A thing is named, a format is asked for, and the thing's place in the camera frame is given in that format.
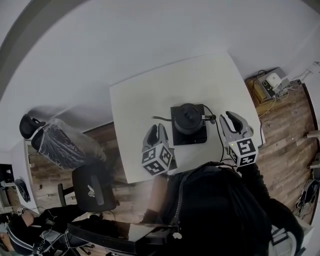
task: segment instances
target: plastic wrap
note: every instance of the plastic wrap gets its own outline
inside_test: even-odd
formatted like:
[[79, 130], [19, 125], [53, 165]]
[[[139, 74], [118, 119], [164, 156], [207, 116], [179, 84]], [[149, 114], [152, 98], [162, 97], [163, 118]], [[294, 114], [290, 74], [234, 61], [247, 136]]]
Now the plastic wrap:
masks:
[[39, 153], [62, 169], [74, 170], [97, 159], [106, 160], [94, 139], [57, 118], [43, 127]]

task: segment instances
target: person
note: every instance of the person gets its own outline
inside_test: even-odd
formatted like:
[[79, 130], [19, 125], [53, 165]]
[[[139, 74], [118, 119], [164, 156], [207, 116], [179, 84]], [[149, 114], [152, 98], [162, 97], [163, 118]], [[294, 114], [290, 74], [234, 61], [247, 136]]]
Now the person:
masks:
[[[29, 210], [25, 210], [22, 215], [15, 214], [8, 223], [8, 229], [20, 241], [30, 245], [41, 242], [41, 233], [45, 230], [54, 230], [64, 233], [67, 224], [77, 217], [83, 215], [77, 204], [70, 204], [65, 207], [46, 209], [39, 217], [34, 217]], [[8, 252], [16, 252], [20, 255], [30, 255], [32, 252], [15, 243], [7, 233], [0, 235], [2, 246]]]
[[303, 229], [284, 204], [270, 197], [258, 166], [237, 168], [240, 176], [218, 165], [209, 162], [169, 180], [155, 177], [142, 223], [178, 224], [182, 236], [156, 255], [273, 255], [272, 230], [282, 228], [296, 241], [289, 255], [300, 253]]

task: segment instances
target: white cube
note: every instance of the white cube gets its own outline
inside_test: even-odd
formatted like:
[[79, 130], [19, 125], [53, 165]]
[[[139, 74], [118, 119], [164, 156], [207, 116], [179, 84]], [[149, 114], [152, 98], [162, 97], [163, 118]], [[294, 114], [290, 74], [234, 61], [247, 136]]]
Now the white cube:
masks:
[[153, 175], [167, 172], [170, 167], [173, 155], [163, 144], [159, 144], [142, 153], [142, 167]]
[[228, 154], [237, 167], [253, 164], [258, 158], [258, 149], [251, 138], [244, 138], [227, 143]]

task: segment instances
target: computer monitor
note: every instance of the computer monitor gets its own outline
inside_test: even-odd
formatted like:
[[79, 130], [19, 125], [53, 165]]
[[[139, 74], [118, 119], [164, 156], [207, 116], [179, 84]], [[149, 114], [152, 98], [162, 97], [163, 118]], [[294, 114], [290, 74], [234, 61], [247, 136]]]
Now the computer monitor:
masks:
[[177, 226], [87, 218], [68, 224], [72, 235], [115, 254], [146, 256], [174, 240]]

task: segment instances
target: white table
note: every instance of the white table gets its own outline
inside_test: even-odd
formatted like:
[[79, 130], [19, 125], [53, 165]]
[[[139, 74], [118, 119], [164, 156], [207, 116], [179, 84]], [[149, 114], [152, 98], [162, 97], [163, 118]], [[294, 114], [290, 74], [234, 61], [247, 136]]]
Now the white table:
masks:
[[[152, 119], [152, 116], [171, 118], [170, 107], [173, 106], [205, 104], [217, 120], [226, 111], [236, 112], [253, 127], [253, 142], [257, 146], [261, 144], [260, 121], [255, 106], [227, 52], [183, 60], [140, 74], [112, 86], [110, 96], [116, 137], [128, 183], [153, 178], [141, 166], [143, 139], [152, 125], [161, 122], [165, 126], [169, 146], [173, 147], [171, 122]], [[222, 146], [216, 125], [207, 122], [207, 133], [206, 143], [174, 147], [178, 166], [176, 172], [220, 160]]]
[[17, 188], [20, 203], [23, 207], [39, 213], [36, 193], [34, 191], [33, 180], [28, 158], [28, 146], [24, 139], [11, 149], [11, 164], [14, 180], [21, 179], [24, 181], [30, 195], [30, 201], [26, 202]]

